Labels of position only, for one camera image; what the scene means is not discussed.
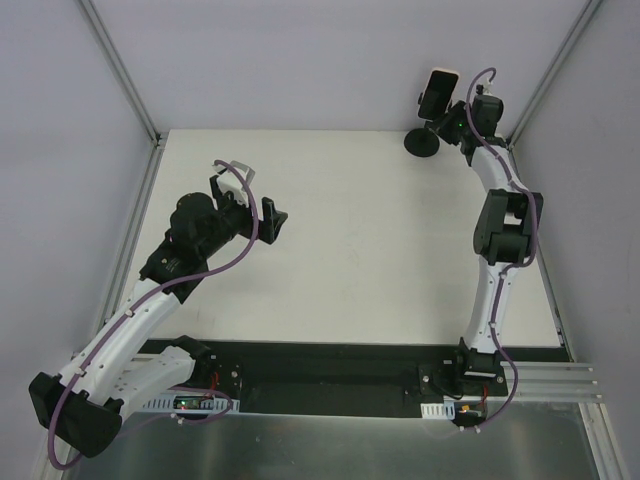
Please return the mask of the phone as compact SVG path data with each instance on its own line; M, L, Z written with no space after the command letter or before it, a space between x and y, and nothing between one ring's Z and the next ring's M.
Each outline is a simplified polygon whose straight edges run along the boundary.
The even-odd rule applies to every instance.
M419 116L433 121L444 115L459 80L452 70L434 69L423 92Z

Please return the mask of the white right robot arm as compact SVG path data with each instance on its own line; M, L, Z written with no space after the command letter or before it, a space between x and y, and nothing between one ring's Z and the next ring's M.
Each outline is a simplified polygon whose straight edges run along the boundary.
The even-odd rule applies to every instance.
M459 400L482 395L503 376L501 331L510 290L537 252L544 199L530 191L506 160L496 135L503 102L489 94L459 101L436 123L435 133L458 146L486 193L472 239L479 277L469 325L454 357L434 371L432 389Z

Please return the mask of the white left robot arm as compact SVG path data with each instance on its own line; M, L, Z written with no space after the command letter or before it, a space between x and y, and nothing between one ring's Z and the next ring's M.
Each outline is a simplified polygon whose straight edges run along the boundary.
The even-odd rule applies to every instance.
M219 384L211 350L183 335L135 371L125 368L150 335L211 272L208 261L242 236L273 244L288 215L273 200L255 200L228 171L210 193L181 197L163 241L148 257L128 299L96 337L57 374L40 372L28 391L48 453L62 440L86 458L100 455L128 417L163 391L182 386L212 392Z

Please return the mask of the black phone stand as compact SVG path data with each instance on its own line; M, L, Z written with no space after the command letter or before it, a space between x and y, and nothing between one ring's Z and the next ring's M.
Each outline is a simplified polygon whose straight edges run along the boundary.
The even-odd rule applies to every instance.
M431 130L433 113L428 97L427 90L424 90L418 100L418 117L424 121L424 125L410 130L403 140L406 151L418 158L432 157L440 147L438 136Z

